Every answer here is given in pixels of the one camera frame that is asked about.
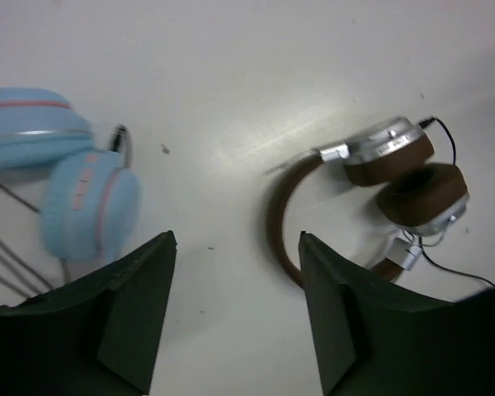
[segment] white surface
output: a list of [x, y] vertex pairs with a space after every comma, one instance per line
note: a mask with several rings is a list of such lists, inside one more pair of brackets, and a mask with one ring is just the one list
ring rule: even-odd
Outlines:
[[[11, 85], [64, 94], [102, 144], [116, 123], [134, 134], [144, 207], [127, 250], [167, 229], [179, 242], [154, 395], [321, 394], [304, 297], [261, 240], [278, 177], [265, 171], [371, 121], [433, 113], [450, 126], [472, 200], [432, 256], [495, 281], [495, 0], [2, 0]], [[449, 161], [438, 128], [431, 139]], [[306, 229], [366, 262], [383, 240], [370, 235], [389, 230], [368, 204], [376, 189], [342, 194], [328, 176], [293, 199], [287, 242]], [[40, 203], [44, 180], [18, 178]], [[37, 233], [0, 195], [0, 234], [59, 282]], [[401, 283], [444, 299], [480, 287], [424, 262]]]

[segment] blue headphones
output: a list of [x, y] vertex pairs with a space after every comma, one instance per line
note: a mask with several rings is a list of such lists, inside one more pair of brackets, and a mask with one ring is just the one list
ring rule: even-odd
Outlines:
[[0, 88], [0, 171], [29, 167], [54, 167], [40, 209], [46, 249], [114, 261], [137, 219], [138, 178], [121, 154], [94, 148], [90, 124], [59, 94]]

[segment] brown leather ear pad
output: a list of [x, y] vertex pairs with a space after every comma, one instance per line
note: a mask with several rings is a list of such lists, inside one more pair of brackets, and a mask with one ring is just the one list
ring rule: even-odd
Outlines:
[[355, 186], [368, 187], [391, 182], [420, 167], [435, 153], [427, 135], [385, 157], [369, 163], [345, 165], [348, 180]]
[[416, 227], [433, 220], [467, 193], [456, 165], [428, 163], [388, 184], [376, 202], [393, 223]]

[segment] ear cushion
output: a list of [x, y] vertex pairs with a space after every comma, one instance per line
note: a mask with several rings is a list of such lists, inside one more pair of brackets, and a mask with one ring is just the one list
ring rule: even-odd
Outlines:
[[456, 165], [428, 163], [387, 185], [376, 196], [384, 215], [403, 227], [429, 223], [468, 194]]
[[[26, 101], [39, 105], [18, 106]], [[46, 102], [53, 102], [54, 106], [43, 106]], [[66, 106], [70, 106], [69, 102], [55, 92], [38, 88], [1, 88], [0, 170], [45, 165], [73, 153], [92, 150], [90, 124]], [[14, 135], [45, 130], [68, 132]]]
[[55, 168], [41, 210], [42, 240], [56, 257], [74, 261], [115, 256], [134, 227], [137, 177], [113, 152], [80, 153]]
[[344, 164], [350, 183], [368, 187], [391, 182], [406, 172], [420, 167], [435, 153], [432, 143], [423, 135], [399, 150], [368, 163]]

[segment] brown and silver headphones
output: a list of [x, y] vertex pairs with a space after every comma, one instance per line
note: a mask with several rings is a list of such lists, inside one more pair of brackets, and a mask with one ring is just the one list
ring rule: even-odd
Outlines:
[[[435, 121], [444, 128], [453, 145], [452, 164], [426, 163], [435, 150], [424, 130]], [[412, 242], [396, 238], [387, 257], [371, 268], [388, 281], [395, 281], [422, 255], [422, 237], [443, 234], [466, 211], [469, 193], [462, 172], [455, 165], [455, 141], [444, 123], [435, 117], [416, 124], [406, 117], [396, 117], [310, 153], [291, 166], [277, 184], [266, 212], [270, 249], [300, 287], [303, 287], [301, 272], [285, 250], [285, 209], [295, 188], [324, 163], [342, 161], [348, 180], [355, 186], [388, 183], [376, 196], [376, 203], [388, 220], [413, 237]]]

